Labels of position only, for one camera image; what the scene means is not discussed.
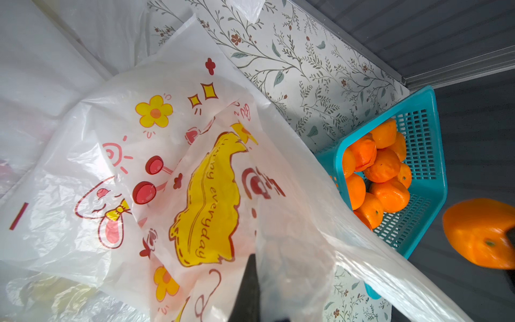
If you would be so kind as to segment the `cartoon printed plastic bag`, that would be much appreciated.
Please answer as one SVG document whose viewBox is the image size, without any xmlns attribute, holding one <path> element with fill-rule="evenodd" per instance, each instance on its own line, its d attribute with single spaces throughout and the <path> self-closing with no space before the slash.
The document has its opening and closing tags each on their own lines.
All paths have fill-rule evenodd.
<svg viewBox="0 0 515 322">
<path fill-rule="evenodd" d="M 368 231 L 195 17 L 65 116 L 1 203 L 1 259 L 153 321 L 320 321 L 337 265 L 414 321 L 468 316 Z"/>
</svg>

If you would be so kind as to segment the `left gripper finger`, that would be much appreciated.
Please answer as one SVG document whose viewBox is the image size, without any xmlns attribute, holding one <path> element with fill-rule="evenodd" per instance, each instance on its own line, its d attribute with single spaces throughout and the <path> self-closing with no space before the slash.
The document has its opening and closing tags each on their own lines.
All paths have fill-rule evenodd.
<svg viewBox="0 0 515 322">
<path fill-rule="evenodd" d="M 248 258 L 228 322 L 260 322 L 260 285 L 255 254 Z"/>
</svg>

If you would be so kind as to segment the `teal plastic basket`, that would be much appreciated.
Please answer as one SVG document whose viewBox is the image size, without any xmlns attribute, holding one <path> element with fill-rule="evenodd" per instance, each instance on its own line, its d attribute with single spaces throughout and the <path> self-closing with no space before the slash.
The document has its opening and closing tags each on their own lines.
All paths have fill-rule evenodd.
<svg viewBox="0 0 515 322">
<path fill-rule="evenodd" d="M 426 86 L 379 114 L 342 139 L 315 154 L 316 159 L 336 184 L 349 205 L 342 158 L 346 148 L 380 124 L 393 119 L 405 137 L 406 164 L 413 175 L 410 201 L 398 213 L 386 213 L 375 234 L 400 255 L 409 258 L 447 199 L 447 176 L 437 100 L 432 87 Z"/>
</svg>

